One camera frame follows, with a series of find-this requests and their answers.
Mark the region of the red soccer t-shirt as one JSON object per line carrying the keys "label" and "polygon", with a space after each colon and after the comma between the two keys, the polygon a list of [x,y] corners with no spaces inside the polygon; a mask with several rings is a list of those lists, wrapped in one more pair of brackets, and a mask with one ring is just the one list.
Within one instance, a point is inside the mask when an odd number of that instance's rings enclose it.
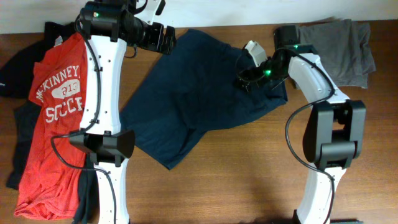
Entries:
{"label": "red soccer t-shirt", "polygon": [[40,106],[27,164],[19,184],[15,216],[61,220],[78,206],[80,167],[85,153],[68,139],[52,136],[77,130],[85,109],[87,56],[85,41],[73,34],[34,65],[29,100]]}

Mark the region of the black garment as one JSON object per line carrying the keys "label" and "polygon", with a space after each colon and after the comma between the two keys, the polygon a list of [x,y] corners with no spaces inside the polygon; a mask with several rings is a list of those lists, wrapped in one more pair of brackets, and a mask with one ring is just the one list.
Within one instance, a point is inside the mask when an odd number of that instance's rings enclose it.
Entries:
{"label": "black garment", "polygon": [[[44,58],[46,51],[55,46],[57,38],[66,41],[74,33],[75,25],[72,22],[67,25],[46,22],[44,39],[18,51],[1,68],[1,96],[27,99],[34,79],[34,63]],[[12,159],[13,171],[6,181],[6,187],[10,189],[19,188],[39,113],[40,106],[29,101],[14,110],[17,143]]]}

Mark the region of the grey folded garment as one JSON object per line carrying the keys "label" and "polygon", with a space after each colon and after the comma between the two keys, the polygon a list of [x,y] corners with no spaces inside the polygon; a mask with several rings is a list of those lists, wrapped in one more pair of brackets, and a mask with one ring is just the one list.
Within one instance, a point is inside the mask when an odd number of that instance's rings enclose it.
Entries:
{"label": "grey folded garment", "polygon": [[368,88],[368,76],[376,71],[369,45],[368,22],[350,19],[297,27],[302,44],[317,50],[324,69],[336,86]]}

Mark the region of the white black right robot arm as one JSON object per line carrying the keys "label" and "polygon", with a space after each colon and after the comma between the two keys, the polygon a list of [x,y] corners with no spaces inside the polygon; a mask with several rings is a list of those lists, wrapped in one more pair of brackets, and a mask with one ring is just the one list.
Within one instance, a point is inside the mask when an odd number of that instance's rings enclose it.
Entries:
{"label": "white black right robot arm", "polygon": [[[308,101],[288,118],[285,140],[292,155],[308,168],[303,199],[289,223],[331,223],[337,187],[362,151],[366,107],[361,100],[351,100],[334,83],[322,65],[312,44],[301,44],[294,26],[274,31],[275,52],[266,55],[256,41],[250,40],[242,54],[254,66],[237,72],[238,87],[249,91],[252,84],[266,84],[291,78]],[[299,158],[289,138],[293,118],[311,110],[302,140],[305,159]]]}

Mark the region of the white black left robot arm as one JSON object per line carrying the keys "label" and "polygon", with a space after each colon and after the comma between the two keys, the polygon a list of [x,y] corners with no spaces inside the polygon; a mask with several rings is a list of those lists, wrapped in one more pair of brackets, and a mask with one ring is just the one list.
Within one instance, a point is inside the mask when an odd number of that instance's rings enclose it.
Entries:
{"label": "white black left robot arm", "polygon": [[155,22],[164,0],[89,1],[81,9],[77,28],[87,56],[86,100],[80,128],[70,143],[93,163],[99,188],[99,222],[129,223],[126,169],[132,156],[134,131],[123,131],[119,118],[119,88],[128,47],[170,54],[175,29]]}

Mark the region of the navy blue shorts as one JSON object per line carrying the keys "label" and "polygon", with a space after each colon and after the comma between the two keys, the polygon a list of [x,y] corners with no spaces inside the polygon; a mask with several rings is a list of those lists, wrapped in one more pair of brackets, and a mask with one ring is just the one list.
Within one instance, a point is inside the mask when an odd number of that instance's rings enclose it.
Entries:
{"label": "navy blue shorts", "polygon": [[177,39],[121,110],[135,144],[174,168],[206,132],[253,122],[286,104],[281,83],[237,87],[236,72],[253,62],[242,51],[195,29]]}

